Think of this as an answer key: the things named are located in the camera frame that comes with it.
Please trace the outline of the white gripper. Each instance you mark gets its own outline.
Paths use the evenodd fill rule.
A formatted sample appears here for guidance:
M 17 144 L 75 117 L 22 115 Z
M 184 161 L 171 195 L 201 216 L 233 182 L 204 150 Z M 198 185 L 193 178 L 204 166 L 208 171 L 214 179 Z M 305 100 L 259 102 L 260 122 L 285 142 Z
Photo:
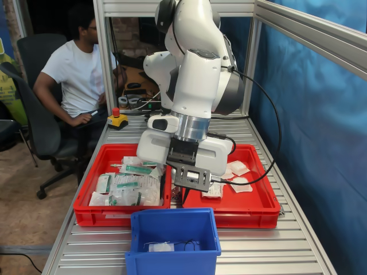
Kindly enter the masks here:
M 142 134 L 137 156 L 146 161 L 165 164 L 167 158 L 175 163 L 185 163 L 211 174 L 225 174 L 232 142 L 224 137 L 208 135 L 209 119 L 182 114 L 154 115 L 149 118 L 148 129 Z M 166 183 L 166 174 L 160 179 L 160 197 Z M 190 188 L 183 188 L 182 201 L 185 202 Z

